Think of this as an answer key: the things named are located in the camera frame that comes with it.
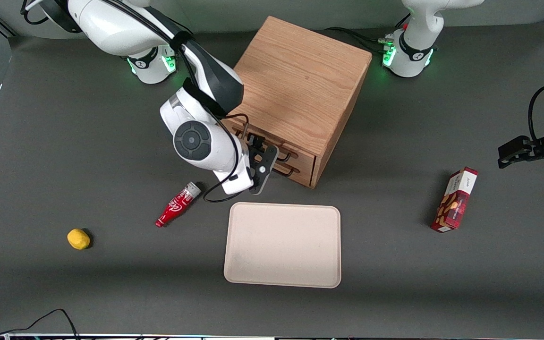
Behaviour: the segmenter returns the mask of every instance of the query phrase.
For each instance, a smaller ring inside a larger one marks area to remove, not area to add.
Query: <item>gray tabletop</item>
[[[199,41],[233,65],[251,37]],[[527,134],[544,85],[544,23],[447,28],[438,44],[416,79],[375,57],[315,190],[272,176],[261,196],[235,200],[336,206],[343,280],[325,290],[226,282],[233,202],[199,201],[154,226],[186,183],[215,182],[179,159],[158,114],[182,75],[147,86],[89,41],[13,39],[0,92],[0,331],[62,307],[82,333],[544,338],[544,164],[496,164],[499,145]],[[535,119],[544,130],[544,94]],[[464,166],[480,172],[468,211],[437,234],[428,225]],[[71,249],[72,228],[92,230],[94,247]],[[52,316],[34,331],[69,329]]]

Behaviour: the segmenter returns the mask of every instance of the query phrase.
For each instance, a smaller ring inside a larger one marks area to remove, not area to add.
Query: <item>yellow sponge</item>
[[[73,229],[67,235],[68,242],[74,249],[83,250],[89,247],[91,240],[81,229]]]

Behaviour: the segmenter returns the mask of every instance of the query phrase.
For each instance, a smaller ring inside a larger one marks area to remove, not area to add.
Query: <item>wood grain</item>
[[[299,161],[300,172],[290,178],[314,188],[371,58],[360,48],[268,17],[235,66],[245,95],[232,114],[248,115],[250,131],[304,155],[307,161]],[[240,119],[231,120],[242,126]]]

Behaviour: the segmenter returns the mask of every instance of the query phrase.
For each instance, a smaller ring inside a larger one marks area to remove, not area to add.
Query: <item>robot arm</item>
[[[59,0],[37,1],[48,17],[56,17],[46,8]],[[128,56],[140,80],[153,84],[171,73],[165,67],[166,57],[173,54],[170,43],[183,30],[149,4],[149,0],[68,0],[67,14],[97,47],[109,54]],[[65,29],[70,26],[68,22],[59,23],[60,19],[54,21]],[[186,33],[176,47],[194,67],[194,78],[160,108],[162,120],[173,134],[175,150],[188,163],[212,170],[227,194],[246,189],[258,194],[273,162],[267,161],[265,171],[252,175],[250,168],[260,168],[260,162],[255,162],[246,144],[219,121],[220,116],[242,103],[240,78]],[[276,157],[277,148],[272,147],[270,154],[274,150]]]
[[[393,40],[383,65],[401,77],[419,75],[429,65],[432,46],[444,28],[440,11],[466,9],[482,4],[484,0],[402,0],[410,11],[406,30],[399,28],[386,36]]]

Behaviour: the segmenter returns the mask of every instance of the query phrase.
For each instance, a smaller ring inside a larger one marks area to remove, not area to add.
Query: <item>red box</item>
[[[471,168],[464,168],[450,177],[432,224],[433,230],[444,233],[459,228],[476,179],[477,171]]]

